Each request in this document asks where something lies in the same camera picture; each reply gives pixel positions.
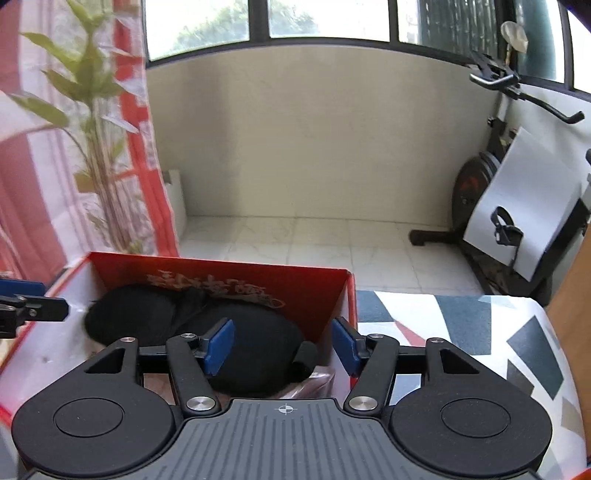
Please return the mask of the white cap on bike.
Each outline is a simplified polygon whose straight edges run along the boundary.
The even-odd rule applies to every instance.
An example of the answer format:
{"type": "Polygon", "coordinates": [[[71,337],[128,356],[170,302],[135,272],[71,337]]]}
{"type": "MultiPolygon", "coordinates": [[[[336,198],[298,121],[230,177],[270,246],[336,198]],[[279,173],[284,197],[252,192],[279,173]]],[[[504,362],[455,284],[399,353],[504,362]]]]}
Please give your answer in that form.
{"type": "Polygon", "coordinates": [[[514,21],[505,21],[500,27],[500,32],[510,49],[519,53],[527,52],[529,39],[520,24],[514,21]]]}

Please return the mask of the printed living room backdrop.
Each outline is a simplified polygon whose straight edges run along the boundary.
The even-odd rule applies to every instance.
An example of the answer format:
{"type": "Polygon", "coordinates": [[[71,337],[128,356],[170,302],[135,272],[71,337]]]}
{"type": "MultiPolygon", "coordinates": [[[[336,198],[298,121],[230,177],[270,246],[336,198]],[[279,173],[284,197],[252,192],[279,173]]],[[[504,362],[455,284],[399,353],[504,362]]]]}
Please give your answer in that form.
{"type": "Polygon", "coordinates": [[[1,274],[91,251],[174,256],[138,1],[1,5],[1,274]]]}

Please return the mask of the red strawberry cardboard box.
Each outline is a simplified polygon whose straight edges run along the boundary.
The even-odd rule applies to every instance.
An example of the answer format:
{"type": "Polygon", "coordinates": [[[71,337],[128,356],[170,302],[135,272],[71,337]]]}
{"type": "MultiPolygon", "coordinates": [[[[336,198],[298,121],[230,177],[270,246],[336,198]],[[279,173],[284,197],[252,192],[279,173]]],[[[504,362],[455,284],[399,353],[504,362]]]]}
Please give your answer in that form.
{"type": "Polygon", "coordinates": [[[26,400],[99,351],[82,326],[86,310],[106,291],[131,283],[192,286],[276,308],[321,346],[329,344],[332,318],[358,323],[355,277],[346,269],[91,252],[47,292],[67,301],[69,316],[29,323],[12,343],[1,366],[2,425],[10,426],[26,400]]]}

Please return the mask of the white foam board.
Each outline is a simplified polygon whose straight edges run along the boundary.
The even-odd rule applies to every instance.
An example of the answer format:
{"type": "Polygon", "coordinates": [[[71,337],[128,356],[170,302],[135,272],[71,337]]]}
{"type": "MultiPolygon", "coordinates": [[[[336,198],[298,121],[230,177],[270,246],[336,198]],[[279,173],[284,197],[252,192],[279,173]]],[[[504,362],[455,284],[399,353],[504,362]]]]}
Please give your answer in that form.
{"type": "Polygon", "coordinates": [[[464,240],[530,281],[581,196],[582,181],[521,128],[469,220],[464,240]],[[518,249],[495,239],[492,214],[504,208],[523,232],[518,249]]]}

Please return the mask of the geometric patterned tablecloth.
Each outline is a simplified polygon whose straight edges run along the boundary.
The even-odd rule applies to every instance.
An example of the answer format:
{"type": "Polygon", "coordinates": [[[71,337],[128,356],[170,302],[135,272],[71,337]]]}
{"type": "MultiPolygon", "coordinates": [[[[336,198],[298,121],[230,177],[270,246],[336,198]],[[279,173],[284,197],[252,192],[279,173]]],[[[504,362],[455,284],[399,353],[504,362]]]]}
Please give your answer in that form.
{"type": "Polygon", "coordinates": [[[363,291],[356,294],[358,329],[424,346],[440,337],[540,403],[553,436],[539,474],[573,479],[587,468],[579,397],[563,348],[542,306],[530,298],[363,291]]]}

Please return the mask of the black soft garment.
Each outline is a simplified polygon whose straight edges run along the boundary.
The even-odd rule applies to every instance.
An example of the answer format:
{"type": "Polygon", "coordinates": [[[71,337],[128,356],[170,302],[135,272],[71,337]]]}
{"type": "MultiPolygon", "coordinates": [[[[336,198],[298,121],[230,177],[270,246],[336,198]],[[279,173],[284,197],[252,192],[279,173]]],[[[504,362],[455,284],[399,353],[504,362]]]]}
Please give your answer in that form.
{"type": "Polygon", "coordinates": [[[160,347],[184,333],[204,335],[223,318],[235,325],[235,340],[221,368],[211,376],[217,392],[270,397],[308,379],[315,370],[317,346],[283,315],[194,287],[172,290],[129,284],[112,289],[88,309],[84,328],[104,346],[134,337],[141,347],[160,347]]]}

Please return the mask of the black exercise bike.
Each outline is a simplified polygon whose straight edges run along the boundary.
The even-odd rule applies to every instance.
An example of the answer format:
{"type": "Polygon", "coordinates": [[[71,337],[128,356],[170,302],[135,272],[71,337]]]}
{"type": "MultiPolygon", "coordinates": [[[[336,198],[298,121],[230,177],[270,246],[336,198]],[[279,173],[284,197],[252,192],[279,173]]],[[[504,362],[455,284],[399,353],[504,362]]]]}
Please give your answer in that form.
{"type": "Polygon", "coordinates": [[[590,188],[504,112],[486,149],[457,175],[448,231],[413,230],[414,246],[457,246],[482,289],[551,301],[553,276],[590,220],[590,188]]]}

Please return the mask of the white mask package bag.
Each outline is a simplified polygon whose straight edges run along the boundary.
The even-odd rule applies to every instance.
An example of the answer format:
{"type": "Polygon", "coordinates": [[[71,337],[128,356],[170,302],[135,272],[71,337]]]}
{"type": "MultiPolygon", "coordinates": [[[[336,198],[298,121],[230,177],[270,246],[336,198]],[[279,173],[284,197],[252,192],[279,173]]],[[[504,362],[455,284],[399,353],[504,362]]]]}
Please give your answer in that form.
{"type": "Polygon", "coordinates": [[[329,396],[332,383],[335,378],[335,370],[331,367],[318,366],[307,379],[300,383],[287,385],[280,390],[273,399],[315,399],[329,396]]]}

